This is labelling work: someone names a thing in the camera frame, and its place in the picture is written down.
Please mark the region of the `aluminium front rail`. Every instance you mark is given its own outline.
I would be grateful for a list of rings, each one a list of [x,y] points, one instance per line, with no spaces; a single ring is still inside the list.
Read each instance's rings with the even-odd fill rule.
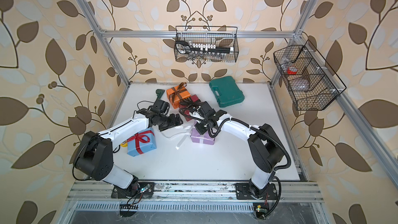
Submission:
[[[236,188],[236,181],[154,181],[144,193],[144,200],[152,201],[201,201],[201,202],[272,202],[278,195],[278,184],[271,187],[270,193],[261,199],[256,199],[244,193],[242,187]],[[67,198],[68,201],[117,201],[127,198],[119,194],[113,185],[83,181],[74,183]],[[324,203],[317,183],[302,181],[282,181],[280,202],[284,203]]]

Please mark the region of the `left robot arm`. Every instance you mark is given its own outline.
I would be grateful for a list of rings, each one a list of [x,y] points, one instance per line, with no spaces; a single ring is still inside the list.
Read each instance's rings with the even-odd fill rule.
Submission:
[[[178,114],[168,114],[170,104],[155,100],[128,120],[99,133],[89,131],[83,138],[73,160],[72,172],[79,170],[89,179],[105,181],[121,189],[133,185],[134,176],[114,165],[114,150],[131,137],[147,128],[157,126],[165,131],[183,124]]]

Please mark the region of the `black printed ribbon bow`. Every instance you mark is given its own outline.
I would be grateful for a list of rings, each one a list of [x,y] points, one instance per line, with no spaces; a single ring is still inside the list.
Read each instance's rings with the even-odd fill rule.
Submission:
[[[189,116],[191,112],[193,112],[194,110],[197,110],[200,103],[201,103],[200,99],[193,99],[192,97],[190,97],[190,98],[181,100],[179,103],[179,108],[180,109],[184,108],[183,113],[185,115]]]

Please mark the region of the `green plastic tool case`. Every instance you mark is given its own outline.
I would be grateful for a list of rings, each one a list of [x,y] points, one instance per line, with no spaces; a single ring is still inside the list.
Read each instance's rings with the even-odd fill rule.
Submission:
[[[221,108],[242,103],[245,99],[232,76],[213,79],[209,86]]]

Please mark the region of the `socket set rail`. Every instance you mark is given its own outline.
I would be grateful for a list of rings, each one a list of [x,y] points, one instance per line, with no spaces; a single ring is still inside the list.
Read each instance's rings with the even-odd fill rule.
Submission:
[[[181,55],[189,54],[233,54],[235,49],[233,47],[220,47],[212,44],[197,44],[192,41],[175,41],[174,49]]]

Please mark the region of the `white ribbon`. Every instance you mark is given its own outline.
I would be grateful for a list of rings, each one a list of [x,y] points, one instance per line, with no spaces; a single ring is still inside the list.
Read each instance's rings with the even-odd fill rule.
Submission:
[[[186,138],[191,135],[191,131],[193,130],[193,128],[194,128],[193,124],[182,125],[177,127],[177,130],[180,130],[180,132],[178,133],[175,133],[173,135],[166,135],[163,132],[161,132],[160,134],[168,141],[178,140],[178,143],[175,146],[175,148],[179,150],[180,147],[183,145],[184,141],[186,140]]]

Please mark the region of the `purple gift box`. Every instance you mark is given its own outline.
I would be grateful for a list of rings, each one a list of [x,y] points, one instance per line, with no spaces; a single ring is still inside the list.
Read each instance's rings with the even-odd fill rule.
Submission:
[[[193,143],[205,145],[215,144],[215,138],[210,137],[207,132],[205,134],[200,134],[196,128],[191,130],[190,138]]]

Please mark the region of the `dark red gift box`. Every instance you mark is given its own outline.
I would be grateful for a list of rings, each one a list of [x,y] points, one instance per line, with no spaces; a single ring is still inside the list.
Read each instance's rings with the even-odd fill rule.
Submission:
[[[200,102],[200,99],[198,98],[198,96],[196,94],[181,100],[179,103],[179,109],[192,108],[192,107],[194,107],[195,102],[197,102],[197,103]],[[184,111],[184,113],[189,116],[189,110]],[[192,120],[190,117],[185,117],[185,116],[183,116],[183,117],[185,118],[185,120],[187,122]]]

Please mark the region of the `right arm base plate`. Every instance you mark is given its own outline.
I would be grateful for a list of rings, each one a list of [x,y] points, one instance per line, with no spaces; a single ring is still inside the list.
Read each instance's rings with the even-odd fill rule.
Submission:
[[[251,181],[236,183],[236,197],[238,200],[276,200],[278,190],[274,184],[267,184],[263,189],[257,188]]]

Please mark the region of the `red object in basket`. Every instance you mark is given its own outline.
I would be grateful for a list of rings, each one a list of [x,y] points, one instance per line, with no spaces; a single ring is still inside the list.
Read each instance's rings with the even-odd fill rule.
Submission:
[[[288,75],[296,75],[298,73],[298,68],[295,66],[289,66],[287,68],[287,74]]]

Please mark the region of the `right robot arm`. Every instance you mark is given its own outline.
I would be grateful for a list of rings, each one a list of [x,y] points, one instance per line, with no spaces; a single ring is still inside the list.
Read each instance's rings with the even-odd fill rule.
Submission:
[[[289,153],[269,124],[250,125],[226,111],[214,110],[207,102],[194,103],[189,113],[197,121],[195,127],[200,133],[216,138],[221,132],[227,132],[248,143],[256,165],[249,180],[248,191],[252,197],[264,197],[276,172],[291,166]]]

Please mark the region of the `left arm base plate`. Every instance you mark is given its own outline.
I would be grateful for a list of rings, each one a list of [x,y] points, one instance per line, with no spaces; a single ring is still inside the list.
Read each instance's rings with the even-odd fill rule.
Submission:
[[[114,186],[112,199],[130,199],[135,197],[151,198],[154,193],[154,182],[132,182],[126,189]]]

